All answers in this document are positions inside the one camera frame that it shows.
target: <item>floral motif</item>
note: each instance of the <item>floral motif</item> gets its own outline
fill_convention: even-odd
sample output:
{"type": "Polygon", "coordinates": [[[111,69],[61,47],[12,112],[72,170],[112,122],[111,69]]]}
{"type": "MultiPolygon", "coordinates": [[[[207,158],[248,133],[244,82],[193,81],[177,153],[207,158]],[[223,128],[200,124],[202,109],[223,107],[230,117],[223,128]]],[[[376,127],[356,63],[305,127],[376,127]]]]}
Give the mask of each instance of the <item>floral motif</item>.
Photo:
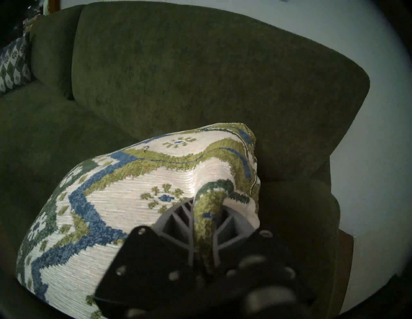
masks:
{"type": "Polygon", "coordinates": [[[155,186],[151,192],[141,194],[140,198],[150,200],[147,206],[151,210],[161,204],[158,213],[163,214],[172,205],[186,199],[186,197],[182,197],[184,192],[180,188],[176,188],[174,191],[171,191],[171,188],[171,184],[163,184],[161,188],[155,186]]]}
{"type": "Polygon", "coordinates": [[[163,143],[163,145],[166,146],[167,148],[173,146],[173,148],[176,149],[179,146],[187,146],[188,143],[192,143],[194,141],[196,141],[195,138],[190,138],[190,137],[182,138],[182,137],[179,137],[177,140],[171,140],[172,143],[166,142],[166,143],[163,143]]]}
{"type": "MultiPolygon", "coordinates": [[[[92,295],[86,296],[86,303],[87,303],[89,306],[96,306],[96,302],[94,301],[92,295]]],[[[91,319],[99,319],[99,318],[101,318],[102,316],[103,316],[103,314],[101,313],[101,311],[100,311],[100,310],[96,310],[96,311],[94,311],[94,312],[91,314],[90,318],[91,318],[91,319]]]]}
{"type": "Polygon", "coordinates": [[[40,215],[33,223],[28,233],[28,240],[33,240],[46,227],[47,215],[46,212],[40,215]]]}

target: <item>blue stripe pattern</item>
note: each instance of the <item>blue stripe pattern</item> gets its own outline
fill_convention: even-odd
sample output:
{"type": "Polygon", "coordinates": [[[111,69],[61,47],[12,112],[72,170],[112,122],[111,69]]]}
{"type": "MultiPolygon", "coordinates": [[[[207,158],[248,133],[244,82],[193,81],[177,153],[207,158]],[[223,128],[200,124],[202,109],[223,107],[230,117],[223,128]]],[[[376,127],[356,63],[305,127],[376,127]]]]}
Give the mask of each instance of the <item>blue stripe pattern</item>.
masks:
{"type": "Polygon", "coordinates": [[[248,180],[251,180],[252,173],[250,172],[249,163],[246,160],[246,158],[244,158],[243,155],[240,154],[238,151],[235,151],[234,149],[231,149],[229,147],[220,147],[220,148],[221,149],[227,149],[228,151],[232,152],[233,154],[235,154],[237,157],[240,158],[240,160],[242,161],[242,164],[243,164],[243,169],[245,170],[245,176],[248,180]]]}
{"type": "Polygon", "coordinates": [[[248,133],[246,133],[244,130],[241,130],[241,129],[239,129],[239,128],[235,128],[235,129],[237,129],[237,130],[239,131],[240,135],[242,135],[242,137],[245,139],[245,141],[246,141],[249,145],[252,145],[252,140],[251,140],[251,138],[250,138],[250,136],[249,136],[248,133]]]}
{"type": "Polygon", "coordinates": [[[47,302],[45,294],[49,285],[42,283],[40,269],[48,266],[65,264],[71,256],[80,253],[80,251],[87,247],[92,247],[96,244],[106,245],[116,239],[127,237],[127,234],[122,230],[107,227],[105,222],[101,220],[98,212],[94,209],[94,206],[87,202],[87,199],[83,194],[83,192],[94,182],[101,180],[107,174],[113,173],[116,169],[137,159],[137,157],[123,152],[116,152],[112,154],[111,157],[120,162],[109,165],[105,169],[94,174],[68,197],[71,207],[76,214],[81,216],[86,223],[89,223],[90,232],[82,237],[77,243],[70,243],[63,247],[56,247],[48,250],[31,264],[35,295],[45,302],[47,302]]]}

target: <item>couch armrest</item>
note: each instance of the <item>couch armrest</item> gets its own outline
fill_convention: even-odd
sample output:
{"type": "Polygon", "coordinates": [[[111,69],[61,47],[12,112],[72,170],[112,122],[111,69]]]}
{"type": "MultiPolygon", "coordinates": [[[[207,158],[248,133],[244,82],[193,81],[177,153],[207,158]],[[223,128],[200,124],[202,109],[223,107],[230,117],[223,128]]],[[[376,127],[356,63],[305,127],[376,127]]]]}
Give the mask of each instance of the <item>couch armrest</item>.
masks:
{"type": "Polygon", "coordinates": [[[336,275],[340,209],[328,186],[314,180],[262,183],[261,226],[278,231],[315,290],[313,319],[328,318],[336,275]]]}

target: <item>green couch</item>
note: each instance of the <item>green couch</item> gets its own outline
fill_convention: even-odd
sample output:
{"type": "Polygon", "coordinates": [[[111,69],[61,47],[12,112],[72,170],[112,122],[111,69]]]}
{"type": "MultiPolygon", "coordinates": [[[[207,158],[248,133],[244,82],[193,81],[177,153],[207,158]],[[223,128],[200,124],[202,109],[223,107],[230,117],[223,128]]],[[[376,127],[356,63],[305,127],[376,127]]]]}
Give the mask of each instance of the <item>green couch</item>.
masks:
{"type": "Polygon", "coordinates": [[[332,315],[339,205],[329,156],[367,74],[306,38],[226,11],[97,2],[32,28],[35,80],[0,98],[0,310],[64,318],[14,279],[20,243],[78,163],[163,133],[243,122],[257,137],[261,224],[276,227],[332,315]]]}

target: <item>white pillow with blue and green pattern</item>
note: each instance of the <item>white pillow with blue and green pattern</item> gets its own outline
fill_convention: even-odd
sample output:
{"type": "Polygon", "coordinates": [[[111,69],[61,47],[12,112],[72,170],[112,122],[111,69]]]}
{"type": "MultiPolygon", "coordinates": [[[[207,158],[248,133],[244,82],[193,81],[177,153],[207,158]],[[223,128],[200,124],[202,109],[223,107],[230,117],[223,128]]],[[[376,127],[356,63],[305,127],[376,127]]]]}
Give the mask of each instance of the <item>white pillow with blue and green pattern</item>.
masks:
{"type": "Polygon", "coordinates": [[[259,227],[255,136],[241,123],[165,134],[73,168],[21,244],[16,276],[41,300],[97,319],[92,295],[131,230],[194,197],[194,239],[208,249],[221,205],[259,227]]]}

